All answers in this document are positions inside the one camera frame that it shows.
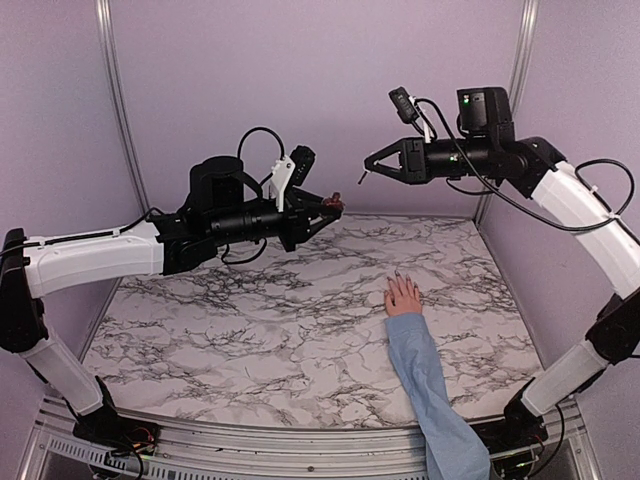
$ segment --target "white marble surface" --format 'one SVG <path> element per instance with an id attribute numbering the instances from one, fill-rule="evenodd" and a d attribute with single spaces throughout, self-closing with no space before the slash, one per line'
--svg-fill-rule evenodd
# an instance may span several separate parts
<path id="1" fill-rule="evenodd" d="M 347 216 L 294 253 L 271 240 L 248 265 L 213 260 L 187 274 L 126 279 L 85 364 L 119 406 L 161 415 L 263 426 L 412 424 L 383 324 L 382 291 L 396 268 L 423 291 L 456 411 L 501 412 L 541 367 L 465 220 Z"/>

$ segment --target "blue sleeve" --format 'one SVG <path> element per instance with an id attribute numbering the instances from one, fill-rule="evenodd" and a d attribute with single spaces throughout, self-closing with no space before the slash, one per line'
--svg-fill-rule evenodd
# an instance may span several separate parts
<path id="1" fill-rule="evenodd" d="M 424 317 L 399 315 L 386 325 L 391 362 L 426 439 L 429 480 L 488 480 L 489 452 L 449 404 L 440 357 Z"/>

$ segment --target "black cable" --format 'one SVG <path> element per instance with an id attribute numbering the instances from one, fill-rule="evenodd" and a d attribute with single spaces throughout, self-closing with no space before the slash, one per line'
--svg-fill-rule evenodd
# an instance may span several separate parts
<path id="1" fill-rule="evenodd" d="M 231 247 L 227 244 L 227 247 L 225 248 L 224 253 L 222 254 L 222 256 L 220 257 L 220 260 L 222 261 L 222 263 L 224 263 L 225 265 L 244 265 L 245 263 L 249 263 L 249 262 L 253 262 L 254 260 L 256 260 L 258 257 L 260 257 L 260 255 L 262 255 L 264 253 L 264 251 L 267 248 L 267 239 L 263 238 L 262 239 L 262 247 L 260 247 L 260 250 L 258 250 L 258 253 L 256 253 L 254 256 L 250 257 L 250 258 L 246 258 L 244 260 L 234 260 L 232 262 L 228 262 L 226 260 L 227 255 L 229 255 L 229 252 L 231 251 Z"/>
<path id="2" fill-rule="evenodd" d="M 436 131 L 436 127 L 433 126 L 433 123 L 431 123 L 431 121 L 427 118 L 425 113 L 422 111 L 422 109 L 420 108 L 420 102 L 417 100 L 416 100 L 416 111 L 418 112 L 418 115 L 420 115 L 420 118 L 422 118 L 422 120 L 424 120 L 424 122 L 427 124 L 427 126 L 431 130 L 431 133 L 433 133 L 433 136 L 431 137 L 431 139 L 437 140 L 438 132 Z"/>
<path id="3" fill-rule="evenodd" d="M 472 197 L 479 197 L 481 195 L 493 195 L 493 192 L 490 190 L 478 190 L 476 192 L 472 192 L 469 190 L 463 190 L 459 187 L 456 187 L 453 183 L 451 183 L 451 179 L 447 178 L 445 180 L 445 182 L 447 182 L 447 185 L 449 185 L 451 188 L 453 188 L 456 192 L 462 193 L 464 195 L 470 195 Z"/>
<path id="4" fill-rule="evenodd" d="M 255 132 L 267 132 L 273 138 L 275 138 L 276 142 L 278 142 L 278 146 L 280 147 L 280 158 L 284 157 L 285 155 L 284 142 L 276 132 L 274 132 L 273 130 L 267 127 L 253 127 L 251 130 L 247 131 L 247 133 L 245 133 L 240 139 L 240 143 L 238 144 L 238 153 L 236 157 L 242 160 L 242 146 L 244 145 L 244 142 L 247 140 L 247 138 L 249 138 L 249 136 Z"/>
<path id="5" fill-rule="evenodd" d="M 596 197 L 598 199 L 598 201 L 600 203 L 602 203 L 602 205 L 604 205 L 604 207 L 607 210 L 609 210 L 609 212 L 613 212 L 613 209 L 609 206 L 609 204 L 606 202 L 606 200 L 604 198 L 602 198 L 602 196 L 598 192 L 593 190 L 593 187 L 589 184 L 589 182 L 587 182 L 582 177 L 582 175 L 580 175 L 580 170 L 582 170 L 583 168 L 586 168 L 586 167 L 590 167 L 592 165 L 614 165 L 614 166 L 624 170 L 627 173 L 627 175 L 632 176 L 632 174 L 629 171 L 629 168 L 624 163 L 621 163 L 621 162 L 619 162 L 617 160 L 612 160 L 610 158 L 598 158 L 596 160 L 589 160 L 588 162 L 581 163 L 580 165 L 578 165 L 576 167 L 575 174 L 576 174 L 576 178 L 578 180 L 580 180 L 580 183 L 582 183 L 586 188 L 591 190 L 591 193 L 593 194 L 593 196 Z M 629 227 L 627 227 L 624 224 L 624 222 L 621 222 L 619 218 L 617 218 L 616 221 L 618 222 L 618 225 L 620 225 L 620 228 L 622 228 L 622 230 L 624 230 L 625 233 L 627 235 L 629 235 L 633 239 L 634 242 L 636 242 L 638 245 L 640 245 L 640 239 L 638 239 L 638 237 L 631 231 L 631 229 L 629 229 Z"/>
<path id="6" fill-rule="evenodd" d="M 411 126 L 415 128 L 416 132 L 424 136 L 424 130 L 422 130 L 422 127 L 420 125 L 418 125 L 416 122 L 411 122 Z"/>
<path id="7" fill-rule="evenodd" d="M 449 123 L 447 122 L 447 119 L 444 118 L 444 115 L 442 114 L 442 111 L 440 110 L 440 107 L 438 107 L 438 105 L 435 102 L 429 100 L 428 98 L 421 98 L 421 99 L 416 100 L 416 102 L 417 101 L 428 103 L 429 105 L 431 105 L 434 108 L 434 110 L 438 114 L 438 117 L 440 118 L 440 121 L 442 122 L 442 125 L 444 126 L 445 130 L 447 131 L 447 135 L 449 135 L 449 138 L 451 138 L 451 141 L 453 142 L 454 146 L 456 147 L 456 149 L 458 150 L 460 155 L 462 155 L 462 158 L 464 158 L 465 162 L 467 162 L 467 164 L 469 165 L 469 168 L 474 173 L 474 175 L 478 178 L 478 180 L 480 180 L 480 182 L 482 182 L 482 184 L 486 188 L 491 190 L 491 192 L 495 193 L 496 196 L 498 196 L 499 198 L 501 198 L 502 200 L 507 202 L 512 207 L 517 208 L 522 213 L 525 213 L 525 214 L 529 215 L 530 217 L 532 217 L 532 218 L 544 223 L 545 225 L 548 225 L 550 227 L 556 228 L 558 230 L 562 230 L 563 232 L 574 232 L 574 233 L 577 233 L 577 232 L 590 232 L 590 231 L 593 231 L 593 230 L 597 230 L 598 228 L 602 228 L 602 227 L 604 227 L 606 225 L 609 225 L 611 222 L 616 221 L 616 218 L 612 217 L 612 218 L 609 218 L 609 219 L 607 219 L 607 220 L 605 220 L 603 222 L 595 223 L 593 225 L 585 225 L 585 226 L 582 226 L 582 227 L 567 227 L 567 226 L 562 225 L 560 223 L 556 223 L 556 222 L 554 222 L 552 220 L 549 220 L 548 218 L 545 218 L 542 215 L 539 215 L 539 214 L 529 210 L 526 207 L 523 207 L 518 202 L 516 202 L 516 201 L 512 200 L 511 198 L 507 197 L 504 193 L 502 193 L 496 187 L 491 185 L 491 183 L 489 183 L 487 180 L 485 180 L 482 177 L 482 175 L 480 175 L 480 173 L 478 172 L 476 167 L 473 165 L 471 160 L 469 160 L 469 157 L 467 157 L 467 154 L 465 153 L 465 151 L 462 149 L 462 147 L 458 143 L 458 140 L 456 139 L 455 135 L 451 131 L 451 128 L 449 127 Z M 627 199 L 622 204 L 620 209 L 618 209 L 618 211 L 615 212 L 615 215 L 620 215 L 620 214 L 622 214 L 622 212 L 624 212 L 627 209 L 627 207 L 629 206 L 629 203 L 631 203 L 631 199 L 633 198 L 633 195 L 635 194 L 635 181 L 633 179 L 633 175 L 630 175 L 629 180 L 630 180 L 629 195 L 627 196 Z"/>
<path id="8" fill-rule="evenodd" d="M 456 127 L 458 128 L 458 133 L 463 137 L 468 137 L 469 133 L 462 130 L 462 120 L 460 120 L 460 114 L 456 117 Z"/>
<path id="9" fill-rule="evenodd" d="M 260 186 L 262 187 L 265 183 L 267 183 L 271 177 L 273 177 L 273 173 L 270 173 L 269 175 L 267 175 L 266 177 L 264 177 L 264 178 L 260 181 Z"/>
<path id="10" fill-rule="evenodd" d="M 136 219 L 134 222 L 130 223 L 129 225 L 122 227 L 121 229 L 114 229 L 114 230 L 105 230 L 102 232 L 93 232 L 93 233 L 81 233 L 79 235 L 68 235 L 66 237 L 57 237 L 57 238 L 52 238 L 50 240 L 47 240 L 44 242 L 44 246 L 49 246 L 49 245 L 56 245 L 58 243 L 66 243 L 66 242 L 74 242 L 77 240 L 90 240 L 92 238 L 103 238 L 103 237 L 110 237 L 113 235 L 114 231 L 119 231 L 121 234 L 122 233 L 126 233 L 129 230 L 131 230 L 132 228 L 134 228 L 135 226 L 139 225 L 140 223 L 142 223 L 144 220 L 146 220 L 147 218 L 149 218 L 149 215 L 152 212 L 158 212 L 160 215 L 164 215 L 164 213 L 162 212 L 162 210 L 160 210 L 159 208 L 156 207 L 152 207 L 149 210 L 147 210 L 147 212 L 142 215 L 141 217 L 139 217 L 138 219 Z M 2 250 L 0 252 L 0 258 L 2 258 L 4 255 L 6 255 L 7 253 L 12 253 L 15 252 L 16 250 L 22 250 L 25 248 L 31 248 L 31 247 L 39 247 L 40 245 L 42 245 L 39 242 L 28 242 L 28 243 L 23 243 L 22 245 L 15 245 L 13 247 L 7 248 L 5 250 Z"/>
<path id="11" fill-rule="evenodd" d="M 547 458 L 547 460 L 542 464 L 542 466 L 538 470 L 536 470 L 531 475 L 529 475 L 529 478 L 533 478 L 537 476 L 542 470 L 544 470 L 551 463 L 551 461 L 556 457 L 556 455 L 558 455 L 558 452 L 562 447 L 562 442 L 564 441 L 564 433 L 565 433 L 564 414 L 562 413 L 562 409 L 558 405 L 556 405 L 556 409 L 560 414 L 560 421 L 562 422 L 562 430 L 560 431 L 560 440 L 558 440 L 558 445 L 556 445 L 556 448 L 553 451 L 553 453 L 549 455 L 549 458 Z"/>

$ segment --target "robotic arm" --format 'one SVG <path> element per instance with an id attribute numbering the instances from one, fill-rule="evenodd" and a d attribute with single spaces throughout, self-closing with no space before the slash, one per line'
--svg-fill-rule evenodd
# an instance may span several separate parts
<path id="1" fill-rule="evenodd" d="M 117 414 L 102 381 L 45 325 L 42 298 L 126 275 L 186 272 L 214 258 L 219 247 L 238 242 L 263 240 L 266 246 L 268 237 L 277 236 L 287 252 L 295 250 L 338 220 L 344 208 L 337 193 L 323 200 L 299 188 L 314 160 L 313 151 L 301 146 L 277 160 L 270 199 L 239 158 L 220 156 L 191 169 L 190 193 L 176 213 L 66 237 L 26 239 L 22 229 L 10 231 L 0 258 L 0 347 L 25 359 L 63 395 L 78 420 L 76 436 L 118 447 L 141 426 L 157 431 Z M 245 186 L 255 198 L 244 200 Z"/>
<path id="2" fill-rule="evenodd" d="M 390 97 L 404 123 L 415 126 L 423 117 L 427 131 L 428 120 L 419 104 L 429 103 L 450 138 L 403 138 L 368 157 L 365 175 L 376 172 L 409 185 L 426 184 L 438 177 L 451 181 L 474 175 L 491 192 L 514 204 L 488 182 L 494 180 L 499 186 L 506 180 L 559 221 L 545 223 L 575 236 L 615 292 L 584 340 L 529 382 L 505 407 L 500 441 L 516 447 L 532 434 L 546 434 L 541 430 L 544 413 L 590 386 L 608 365 L 631 357 L 640 343 L 640 245 L 619 219 L 621 210 L 611 212 L 553 145 L 539 137 L 515 140 L 504 89 L 474 88 L 458 90 L 457 94 L 457 123 L 463 138 L 456 139 L 437 105 L 409 96 L 402 87 L 392 91 Z M 398 167 L 380 163 L 392 155 L 398 156 Z M 487 432 L 478 433 L 483 437 Z M 490 450 L 492 442 L 487 438 L 495 438 L 494 434 L 495 430 L 483 438 Z"/>

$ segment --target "purple wall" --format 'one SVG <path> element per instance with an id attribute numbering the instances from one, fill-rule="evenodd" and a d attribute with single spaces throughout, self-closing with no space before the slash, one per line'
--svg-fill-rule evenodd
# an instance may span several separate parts
<path id="1" fill-rule="evenodd" d="M 85 231 L 137 214 L 116 134 L 93 2 L 0 2 L 0 232 Z M 78 352 L 108 284 L 46 300 L 47 323 Z M 43 387 L 0 351 L 0 471 L 15 478 Z"/>
<path id="2" fill-rule="evenodd" d="M 521 2 L 129 0 L 112 9 L 153 204 L 181 205 L 192 165 L 235 153 L 242 134 L 263 124 L 289 151 L 313 148 L 305 188 L 341 191 L 351 212 L 473 214 L 475 199 L 441 181 L 356 182 L 372 151 L 414 135 L 387 97 L 392 88 L 436 99 L 453 121 L 456 88 L 508 84 Z M 259 178 L 277 154 L 266 135 L 245 152 L 247 172 Z"/>
<path id="3" fill-rule="evenodd" d="M 519 136 L 546 137 L 574 164 L 619 159 L 640 179 L 639 43 L 638 2 L 542 2 Z M 602 168 L 587 178 L 620 204 L 623 175 Z M 636 231 L 639 213 L 636 200 L 624 215 Z M 612 293 L 607 280 L 569 235 L 502 202 L 494 201 L 483 230 L 549 365 L 583 338 Z M 610 368 L 579 398 L 607 480 L 640 477 L 639 366 L 629 360 Z"/>

